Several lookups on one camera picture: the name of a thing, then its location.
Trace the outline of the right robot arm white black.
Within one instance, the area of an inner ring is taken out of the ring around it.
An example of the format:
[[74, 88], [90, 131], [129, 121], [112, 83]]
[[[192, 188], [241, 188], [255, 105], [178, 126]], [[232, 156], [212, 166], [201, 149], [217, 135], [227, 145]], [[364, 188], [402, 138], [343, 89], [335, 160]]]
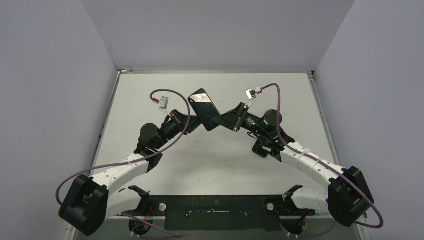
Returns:
[[350, 227], [374, 204], [363, 173], [356, 167], [345, 168], [328, 162], [288, 136], [280, 124], [282, 115], [270, 109], [263, 117], [248, 112], [245, 104], [212, 118], [215, 124], [237, 132], [245, 129], [258, 139], [253, 152], [263, 158], [272, 156], [290, 165], [318, 183], [323, 190], [298, 187], [283, 199], [282, 207], [290, 215], [301, 209], [329, 213], [339, 224]]

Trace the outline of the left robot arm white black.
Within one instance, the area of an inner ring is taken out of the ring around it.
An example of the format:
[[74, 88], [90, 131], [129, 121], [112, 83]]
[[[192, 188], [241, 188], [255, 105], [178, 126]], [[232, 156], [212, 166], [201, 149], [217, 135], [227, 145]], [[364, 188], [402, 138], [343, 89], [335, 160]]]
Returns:
[[166, 116], [160, 127], [146, 123], [140, 129], [138, 144], [133, 153], [105, 170], [86, 176], [79, 174], [71, 184], [58, 215], [85, 236], [95, 233], [103, 222], [122, 212], [144, 215], [149, 210], [147, 192], [136, 186], [124, 186], [134, 178], [153, 170], [163, 157], [163, 148], [174, 137], [190, 134], [201, 125], [194, 115], [176, 109]]

